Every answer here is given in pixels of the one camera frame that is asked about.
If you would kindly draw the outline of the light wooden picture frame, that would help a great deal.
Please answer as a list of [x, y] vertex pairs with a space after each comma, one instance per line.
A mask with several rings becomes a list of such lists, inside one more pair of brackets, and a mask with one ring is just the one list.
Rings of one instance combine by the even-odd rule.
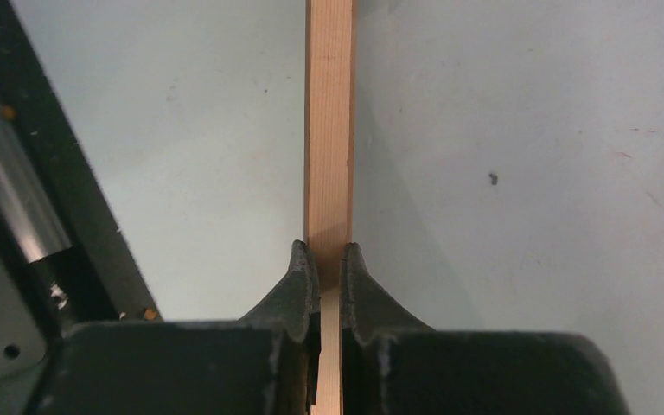
[[357, 3], [307, 3], [304, 237], [320, 281], [315, 414], [341, 414], [341, 266], [352, 234]]

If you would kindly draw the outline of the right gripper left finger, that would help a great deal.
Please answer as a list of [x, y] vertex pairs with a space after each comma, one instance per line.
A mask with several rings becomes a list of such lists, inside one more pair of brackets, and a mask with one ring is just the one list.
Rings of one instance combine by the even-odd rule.
[[320, 300], [300, 240], [285, 275], [234, 321], [91, 322], [49, 359], [28, 414], [306, 414], [316, 402]]

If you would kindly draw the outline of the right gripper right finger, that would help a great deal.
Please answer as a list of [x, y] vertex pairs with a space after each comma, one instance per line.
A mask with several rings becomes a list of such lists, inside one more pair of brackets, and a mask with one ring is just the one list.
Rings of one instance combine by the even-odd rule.
[[347, 414], [626, 414], [605, 355], [575, 333], [436, 330], [367, 270], [341, 265], [342, 408]]

